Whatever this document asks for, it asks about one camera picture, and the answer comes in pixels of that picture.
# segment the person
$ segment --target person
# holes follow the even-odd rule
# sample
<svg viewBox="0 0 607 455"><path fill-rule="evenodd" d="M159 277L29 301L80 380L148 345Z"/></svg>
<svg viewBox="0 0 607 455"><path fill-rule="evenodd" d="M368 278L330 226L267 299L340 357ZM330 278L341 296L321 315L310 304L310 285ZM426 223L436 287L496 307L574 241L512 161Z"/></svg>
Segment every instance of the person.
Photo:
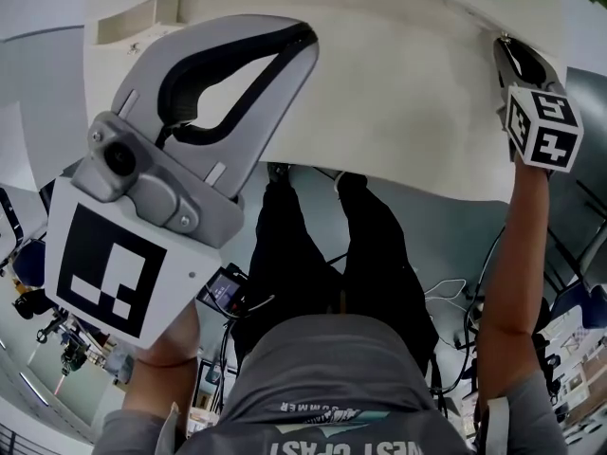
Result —
<svg viewBox="0 0 607 455"><path fill-rule="evenodd" d="M531 341L543 296L547 177L520 159L515 174L477 337L481 412L490 407L484 443L487 453L564 454ZM437 334L403 232L366 185L350 173L336 182L351 239L341 277L305 231L287 167L271 166L247 295L251 304L275 297L232 329L240 373L217 425L184 442L199 342L191 304L140 353L94 453L469 453L424 380Z"/></svg>

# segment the small screen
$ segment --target small screen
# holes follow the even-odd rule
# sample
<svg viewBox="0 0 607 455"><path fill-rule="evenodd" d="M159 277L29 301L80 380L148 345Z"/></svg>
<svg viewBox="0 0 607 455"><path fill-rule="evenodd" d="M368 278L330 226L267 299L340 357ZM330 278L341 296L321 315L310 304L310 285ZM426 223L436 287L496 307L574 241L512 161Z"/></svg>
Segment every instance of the small screen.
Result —
<svg viewBox="0 0 607 455"><path fill-rule="evenodd" d="M229 311L232 305L232 299L240 288L240 284L219 271L207 284L207 288L211 290L219 306L224 310ZM209 305L210 308L217 309L211 297L205 290L200 292L198 299Z"/></svg>

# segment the black pants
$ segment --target black pants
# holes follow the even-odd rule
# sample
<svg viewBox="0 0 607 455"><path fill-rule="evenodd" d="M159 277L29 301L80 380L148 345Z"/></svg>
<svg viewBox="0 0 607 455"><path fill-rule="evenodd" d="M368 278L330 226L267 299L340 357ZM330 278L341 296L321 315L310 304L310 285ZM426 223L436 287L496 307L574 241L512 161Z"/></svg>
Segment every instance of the black pants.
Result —
<svg viewBox="0 0 607 455"><path fill-rule="evenodd" d="M345 175L339 192L350 230L343 276L326 264L305 230L295 190L288 183L268 184L257 223L247 304L254 306L269 295L275 299L232 328L238 364L272 327L294 317L326 313L330 304L339 306L344 290L347 313L390 325L425 374L438 334L407 259L400 224L367 189L365 177Z"/></svg>

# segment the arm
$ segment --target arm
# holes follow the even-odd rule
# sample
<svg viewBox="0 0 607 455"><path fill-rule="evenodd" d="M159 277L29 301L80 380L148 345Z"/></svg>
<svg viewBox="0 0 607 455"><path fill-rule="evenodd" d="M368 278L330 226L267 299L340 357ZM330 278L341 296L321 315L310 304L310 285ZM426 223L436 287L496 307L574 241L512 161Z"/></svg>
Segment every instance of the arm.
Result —
<svg viewBox="0 0 607 455"><path fill-rule="evenodd" d="M548 180L517 156L499 257L487 287L478 346L481 411L540 366L531 335L543 296Z"/></svg>
<svg viewBox="0 0 607 455"><path fill-rule="evenodd" d="M185 433L198 371L199 337L192 302L150 350L139 353L122 409L166 419L175 402L180 412L178 427Z"/></svg>

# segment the gray t-shirt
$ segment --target gray t-shirt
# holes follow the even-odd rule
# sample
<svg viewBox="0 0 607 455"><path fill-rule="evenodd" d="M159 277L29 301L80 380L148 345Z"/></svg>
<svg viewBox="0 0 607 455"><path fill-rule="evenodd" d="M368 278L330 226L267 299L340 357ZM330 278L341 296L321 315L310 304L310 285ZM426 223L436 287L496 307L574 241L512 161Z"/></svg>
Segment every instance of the gray t-shirt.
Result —
<svg viewBox="0 0 607 455"><path fill-rule="evenodd" d="M508 453L566 453L541 372L506 393ZM105 419L96 455L154 453L164 420ZM400 337L372 318L307 316L268 332L246 359L220 421L178 455L469 453L436 409Z"/></svg>

